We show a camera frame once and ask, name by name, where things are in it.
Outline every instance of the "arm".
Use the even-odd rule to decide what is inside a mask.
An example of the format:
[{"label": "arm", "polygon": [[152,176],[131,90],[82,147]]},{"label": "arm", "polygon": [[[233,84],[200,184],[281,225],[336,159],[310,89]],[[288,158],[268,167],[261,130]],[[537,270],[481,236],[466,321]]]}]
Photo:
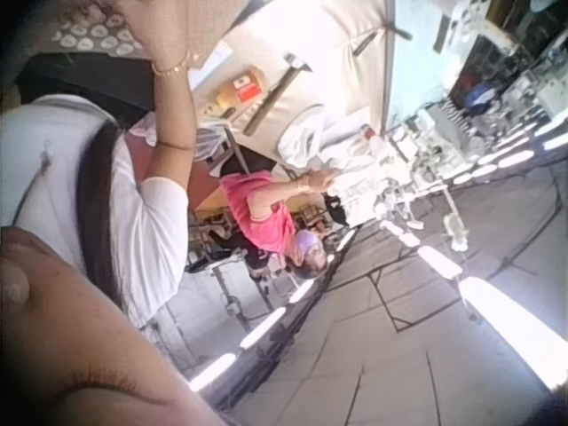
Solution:
[{"label": "arm", "polygon": [[250,217],[264,220],[272,214],[272,205],[303,193],[323,193],[333,183],[334,170],[318,170],[285,183],[274,183],[252,191],[247,196]]},{"label": "arm", "polygon": [[309,192],[310,187],[300,179],[263,186],[247,196],[250,217],[253,220],[264,220],[272,214],[272,205],[276,202],[286,201],[296,195]]},{"label": "arm", "polygon": [[154,77],[158,144],[146,177],[167,178],[186,189],[197,127],[185,60],[188,2],[118,0],[116,5],[158,71]]},{"label": "arm", "polygon": [[195,153],[197,128],[186,71],[157,75],[154,78],[154,93],[158,143],[146,177],[168,178],[186,189]]}]

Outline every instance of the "eyelashes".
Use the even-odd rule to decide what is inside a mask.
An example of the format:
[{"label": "eyelashes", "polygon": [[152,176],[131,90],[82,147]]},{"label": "eyelashes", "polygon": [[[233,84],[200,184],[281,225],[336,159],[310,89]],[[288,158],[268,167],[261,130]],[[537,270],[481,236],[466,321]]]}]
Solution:
[{"label": "eyelashes", "polygon": [[61,389],[50,401],[48,407],[51,409],[73,393],[85,389],[114,391],[142,400],[148,404],[167,405],[166,401],[144,395],[136,383],[120,372],[106,368],[88,368],[87,370],[76,371],[65,379]]}]

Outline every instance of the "white shirt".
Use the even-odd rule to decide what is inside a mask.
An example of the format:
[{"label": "white shirt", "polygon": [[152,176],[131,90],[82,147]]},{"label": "white shirt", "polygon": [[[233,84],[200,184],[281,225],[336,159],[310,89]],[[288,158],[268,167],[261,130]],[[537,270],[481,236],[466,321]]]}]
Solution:
[{"label": "white shirt", "polygon": [[[83,275],[75,213],[77,171],[83,149],[109,119],[85,99],[53,95],[9,111],[0,123],[2,225],[13,223],[25,196],[15,225],[37,235]],[[38,174],[46,154],[50,165]],[[150,177],[137,187],[126,142],[123,137],[116,141],[111,255],[136,327],[144,326],[178,291],[187,256],[187,204],[184,188],[165,177]]]}]

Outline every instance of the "bracelet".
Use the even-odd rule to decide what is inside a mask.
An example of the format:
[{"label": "bracelet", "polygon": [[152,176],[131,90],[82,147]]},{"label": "bracelet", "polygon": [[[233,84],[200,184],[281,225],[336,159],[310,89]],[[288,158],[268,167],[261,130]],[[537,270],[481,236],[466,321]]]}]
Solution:
[{"label": "bracelet", "polygon": [[152,62],[152,71],[154,71],[154,74],[156,74],[160,77],[164,77],[164,76],[167,76],[167,75],[172,75],[174,73],[178,73],[179,71],[181,71],[182,69],[187,67],[187,60],[188,59],[189,59],[189,50],[185,53],[185,56],[181,60],[181,62],[179,62],[173,68],[166,69],[165,71],[160,71],[158,68],[156,68],[156,65]]}]

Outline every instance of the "hand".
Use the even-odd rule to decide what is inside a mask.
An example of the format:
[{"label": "hand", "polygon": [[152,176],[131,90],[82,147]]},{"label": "hand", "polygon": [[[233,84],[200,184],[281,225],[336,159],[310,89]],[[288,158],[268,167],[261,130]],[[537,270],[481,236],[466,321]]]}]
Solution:
[{"label": "hand", "polygon": [[130,31],[159,70],[179,64],[187,53],[187,0],[114,0]]},{"label": "hand", "polygon": [[310,171],[301,176],[298,181],[309,188],[311,193],[324,193],[334,183],[338,174],[337,170]]},{"label": "hand", "polygon": [[159,70],[178,65],[187,53],[186,0],[59,0],[63,12],[88,27],[104,20],[105,12],[115,11]]}]

